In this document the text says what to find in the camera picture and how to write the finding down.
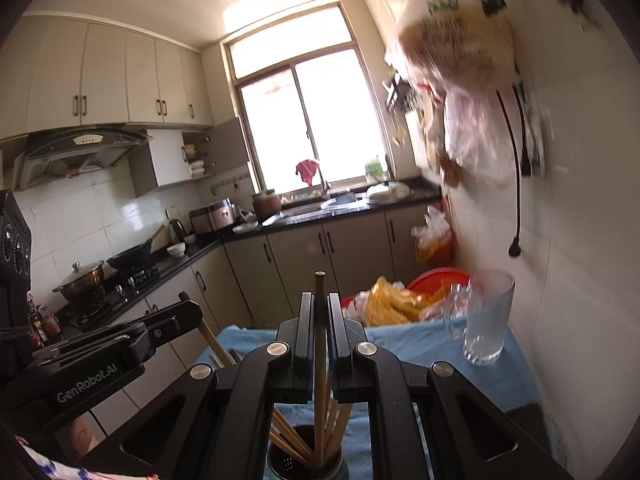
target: pot lid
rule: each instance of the pot lid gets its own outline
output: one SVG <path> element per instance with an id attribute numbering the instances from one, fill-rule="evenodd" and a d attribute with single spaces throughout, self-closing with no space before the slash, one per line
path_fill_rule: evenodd
<path id="1" fill-rule="evenodd" d="M 68 275 L 62 281 L 62 283 L 60 283 L 60 286 L 69 285 L 70 283 L 73 283 L 79 280 L 83 276 L 86 276 L 90 272 L 94 272 L 95 269 L 99 269 L 100 267 L 102 267 L 103 263 L 104 263 L 104 260 L 100 260 L 99 262 L 94 262 L 92 264 L 87 264 L 84 266 L 81 266 L 80 262 L 74 263 L 72 265 L 72 267 L 74 268 L 74 271 L 70 275 Z"/>
<path id="2" fill-rule="evenodd" d="M 384 182 L 367 189 L 367 200 L 372 203 L 402 200 L 409 195 L 411 195 L 411 189 L 403 182 Z"/>

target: cabinet handle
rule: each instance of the cabinet handle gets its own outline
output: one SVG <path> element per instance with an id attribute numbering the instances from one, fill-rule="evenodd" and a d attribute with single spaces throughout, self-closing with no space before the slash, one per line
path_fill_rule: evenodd
<path id="1" fill-rule="evenodd" d="M 320 242 L 320 248 L 322 249 L 322 254 L 326 254 L 326 251 L 324 250 L 324 244 L 322 243 L 322 235 L 320 233 L 318 233 L 318 241 Z"/>
<path id="2" fill-rule="evenodd" d="M 331 241 L 331 233 L 329 231 L 326 232 L 326 237 L 329 240 L 329 248 L 331 249 L 331 252 L 335 254 L 334 243 Z"/>
<path id="3" fill-rule="evenodd" d="M 202 274 L 200 274 L 199 270 L 196 270 L 196 278 L 200 278 L 200 288 L 202 289 L 202 291 L 204 292 L 205 290 L 207 290 L 207 285 L 204 284 L 204 280 L 202 279 Z"/>
<path id="4" fill-rule="evenodd" d="M 264 254 L 267 255 L 267 260 L 269 261 L 269 263 L 271 263 L 271 257 L 269 256 L 269 251 L 267 250 L 267 244 L 262 244 L 262 246 L 264 247 Z"/>

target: pink cloth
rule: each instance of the pink cloth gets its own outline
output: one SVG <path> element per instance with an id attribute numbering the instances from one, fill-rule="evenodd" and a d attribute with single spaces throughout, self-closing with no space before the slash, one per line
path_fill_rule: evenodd
<path id="1" fill-rule="evenodd" d="M 306 184 L 311 187 L 311 181 L 319 167 L 320 164 L 318 164 L 317 160 L 308 158 L 298 163 L 296 166 L 296 174 L 300 174 L 302 182 L 306 182 Z"/>

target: metal screw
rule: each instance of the metal screw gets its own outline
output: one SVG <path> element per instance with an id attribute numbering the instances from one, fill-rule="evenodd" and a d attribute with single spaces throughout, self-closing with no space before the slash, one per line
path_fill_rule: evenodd
<path id="1" fill-rule="evenodd" d="M 206 379 L 211 375 L 211 368 L 207 365 L 195 365 L 189 373 L 194 379 Z"/>
<path id="2" fill-rule="evenodd" d="M 378 351 L 378 347 L 373 343 L 363 341 L 362 343 L 358 343 L 356 350 L 362 355 L 373 355 Z"/>
<path id="3" fill-rule="evenodd" d="M 267 352 L 271 355 L 284 355 L 289 351 L 289 345 L 276 341 L 267 346 Z"/>
<path id="4" fill-rule="evenodd" d="M 453 366 L 444 361 L 434 363 L 431 368 L 433 368 L 435 374 L 440 377 L 451 377 L 453 375 Z"/>

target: upper cabinet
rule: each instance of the upper cabinet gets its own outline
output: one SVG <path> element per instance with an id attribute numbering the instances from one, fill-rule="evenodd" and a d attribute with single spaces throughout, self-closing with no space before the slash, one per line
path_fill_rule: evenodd
<path id="1" fill-rule="evenodd" d="M 89 25 L 80 85 L 82 124 L 129 121 L 125 83 L 126 39 L 127 32 L 122 28 Z"/>
<path id="2" fill-rule="evenodd" d="M 31 81 L 27 131 L 80 125 L 80 73 L 88 24 L 51 18 Z"/>
<path id="3" fill-rule="evenodd" d="M 0 139 L 81 124 L 213 124 L 200 54 L 125 28 L 22 18 L 0 50 Z"/>

